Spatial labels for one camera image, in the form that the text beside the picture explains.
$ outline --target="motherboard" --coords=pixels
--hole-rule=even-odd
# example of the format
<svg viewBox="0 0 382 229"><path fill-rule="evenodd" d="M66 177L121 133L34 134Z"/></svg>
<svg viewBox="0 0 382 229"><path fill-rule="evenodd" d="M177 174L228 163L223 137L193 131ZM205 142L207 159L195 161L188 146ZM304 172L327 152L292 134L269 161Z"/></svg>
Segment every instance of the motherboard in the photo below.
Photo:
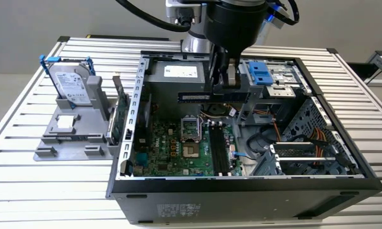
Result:
<svg viewBox="0 0 382 229"><path fill-rule="evenodd" d="M209 129L217 129L216 134L221 138L209 137ZM133 173L140 177L215 176L217 164L221 163L229 171L225 176L240 176L240 161L232 157L232 151L236 152L236 145L231 125L221 124L219 129L203 121L192 123L184 120L181 123L154 120L149 146L142 152L136 152Z"/></svg>

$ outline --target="open computer tower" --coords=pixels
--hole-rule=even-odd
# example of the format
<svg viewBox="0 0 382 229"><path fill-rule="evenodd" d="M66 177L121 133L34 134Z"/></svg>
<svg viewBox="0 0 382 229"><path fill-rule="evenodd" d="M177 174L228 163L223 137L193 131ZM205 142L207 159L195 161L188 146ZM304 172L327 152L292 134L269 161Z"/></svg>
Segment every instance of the open computer tower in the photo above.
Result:
<svg viewBox="0 0 382 229"><path fill-rule="evenodd" d="M382 184L297 58L141 52L108 195L132 224L323 219Z"/></svg>

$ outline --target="orange wire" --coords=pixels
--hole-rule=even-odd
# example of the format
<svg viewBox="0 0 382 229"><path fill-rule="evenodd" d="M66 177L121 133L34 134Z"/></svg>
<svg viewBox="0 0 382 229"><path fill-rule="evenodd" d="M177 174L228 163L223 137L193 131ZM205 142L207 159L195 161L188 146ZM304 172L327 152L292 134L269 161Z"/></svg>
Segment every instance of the orange wire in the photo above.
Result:
<svg viewBox="0 0 382 229"><path fill-rule="evenodd" d="M276 133L276 140L277 140L277 142L279 142L279 141L280 141L280 134L279 134L277 125L275 124L275 120L273 120L273 122L272 122L272 126L273 126L275 133Z"/></svg>
<svg viewBox="0 0 382 229"><path fill-rule="evenodd" d="M315 129L312 129L312 133L309 135L309 138L313 138L313 135L315 135Z"/></svg>
<svg viewBox="0 0 382 229"><path fill-rule="evenodd" d="M319 139L319 132L318 132L318 128L315 127L315 132L316 132L316 140ZM315 157L319 157L319 149L318 149L318 146L315 146Z"/></svg>
<svg viewBox="0 0 382 229"><path fill-rule="evenodd" d="M232 107L229 104L228 104L228 107L229 107L229 108L233 108L236 111L240 111L240 109ZM260 110L253 110L253 112L255 112L256 114L260 114L260 115L267 115L267 114L268 114L268 112L260 111Z"/></svg>
<svg viewBox="0 0 382 229"><path fill-rule="evenodd" d="M324 132L322 132L322 130L319 129L319 132L320 132L320 135L322 135L322 140L323 141L326 141L327 140L327 138L326 138L326 135L324 135Z"/></svg>

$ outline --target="floor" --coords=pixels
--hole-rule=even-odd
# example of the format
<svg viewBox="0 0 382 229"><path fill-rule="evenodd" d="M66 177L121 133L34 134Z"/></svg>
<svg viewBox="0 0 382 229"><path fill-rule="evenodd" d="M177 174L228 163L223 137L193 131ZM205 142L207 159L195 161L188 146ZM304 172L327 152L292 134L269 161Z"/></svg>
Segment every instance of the floor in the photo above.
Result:
<svg viewBox="0 0 382 229"><path fill-rule="evenodd" d="M21 93L31 74L0 74L0 120Z"/></svg>

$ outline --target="motherboard chip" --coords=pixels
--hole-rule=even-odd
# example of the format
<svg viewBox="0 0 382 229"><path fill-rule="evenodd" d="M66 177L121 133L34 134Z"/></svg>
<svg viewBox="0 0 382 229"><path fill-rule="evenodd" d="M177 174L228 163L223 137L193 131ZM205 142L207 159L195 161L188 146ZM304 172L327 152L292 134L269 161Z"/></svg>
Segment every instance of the motherboard chip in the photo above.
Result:
<svg viewBox="0 0 382 229"><path fill-rule="evenodd" d="M182 144L182 156L184 157L199 157L199 144L197 143Z"/></svg>
<svg viewBox="0 0 382 229"><path fill-rule="evenodd" d="M134 173L136 175L142 175L142 166L134 166L133 173Z"/></svg>
<svg viewBox="0 0 382 229"><path fill-rule="evenodd" d="M157 169L158 170L166 170L168 169L168 165L166 164L158 164L157 165Z"/></svg>

